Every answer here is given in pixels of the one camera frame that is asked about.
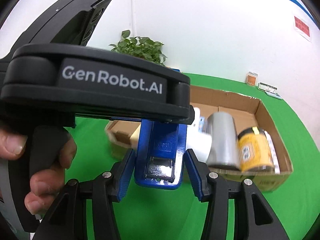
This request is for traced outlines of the grey sleeve forearm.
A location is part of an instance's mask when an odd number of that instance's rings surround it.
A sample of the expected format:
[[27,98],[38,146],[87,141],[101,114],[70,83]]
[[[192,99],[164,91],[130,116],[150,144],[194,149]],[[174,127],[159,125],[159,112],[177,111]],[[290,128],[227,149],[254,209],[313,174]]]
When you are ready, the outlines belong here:
[[7,226],[10,228],[10,231],[15,235],[15,237],[17,239],[23,239],[23,240],[30,240],[30,233],[21,231],[21,230],[17,230],[13,225],[12,222],[10,220],[10,213],[8,213],[8,209],[5,205],[4,202],[4,198],[1,194],[1,214],[5,219],[5,222],[7,224]]

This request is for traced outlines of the person's left hand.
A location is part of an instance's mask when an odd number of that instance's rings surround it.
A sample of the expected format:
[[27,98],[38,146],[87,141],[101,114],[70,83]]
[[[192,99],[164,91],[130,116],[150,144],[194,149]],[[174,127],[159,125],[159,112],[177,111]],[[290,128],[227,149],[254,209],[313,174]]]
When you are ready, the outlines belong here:
[[[27,210],[33,215],[44,215],[65,185],[65,170],[71,167],[77,145],[71,135],[59,154],[59,160],[49,169],[41,170],[30,179],[30,192],[24,199]],[[1,158],[17,160],[24,153],[27,137],[1,128]]]

